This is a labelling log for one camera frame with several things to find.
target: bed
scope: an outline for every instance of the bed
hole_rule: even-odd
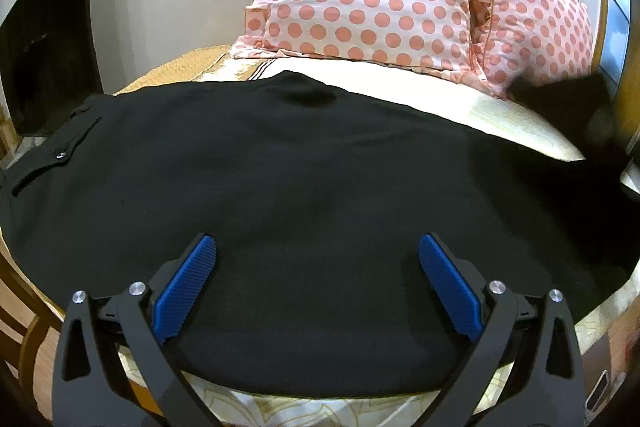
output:
[[[605,22],[602,18],[603,0],[582,0],[588,6],[595,49],[602,49]],[[215,40],[229,41],[224,37]],[[103,51],[98,46],[98,59],[108,60],[106,45]],[[554,158],[571,161],[580,159],[580,153],[535,113],[516,103],[489,97],[468,86],[443,82],[440,78],[418,75],[412,71],[386,68],[368,62],[348,60],[317,60],[312,58],[277,58],[272,60],[233,60],[226,55],[228,46],[219,46],[191,52],[151,71],[119,92],[128,92],[145,86],[185,81],[228,81],[265,78],[283,70],[299,71],[330,85],[368,94],[391,102],[411,105],[418,110],[437,114],[443,118],[475,127],[488,134],[512,140],[538,150]],[[623,182],[638,190],[629,176]],[[620,317],[627,312],[640,294],[640,265],[636,267],[628,282],[610,296],[597,309],[577,323],[576,331],[580,350],[587,354],[606,336]],[[627,337],[615,340],[625,344]],[[607,346],[606,352],[620,350]],[[121,360],[129,377],[144,385],[135,363],[124,349]],[[609,369],[609,381],[624,371],[624,360],[616,367],[595,359],[594,374],[599,375],[601,366]],[[496,372],[478,409],[492,405],[506,381],[510,367]],[[408,425],[434,400],[436,392],[416,396],[386,397],[376,399],[300,399],[294,397],[256,396],[241,391],[226,389],[200,378],[187,375],[207,406],[223,421],[233,425],[339,425],[381,426]],[[602,407],[606,401],[598,403]]]

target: black garment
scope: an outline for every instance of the black garment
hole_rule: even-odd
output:
[[[576,321],[638,259],[638,205],[587,162],[301,74],[88,106],[8,171],[12,255],[64,307],[78,289],[148,280],[212,233],[218,265],[167,346],[220,385],[310,397],[440,386],[470,344],[420,271],[428,232],[518,293],[560,288]]]

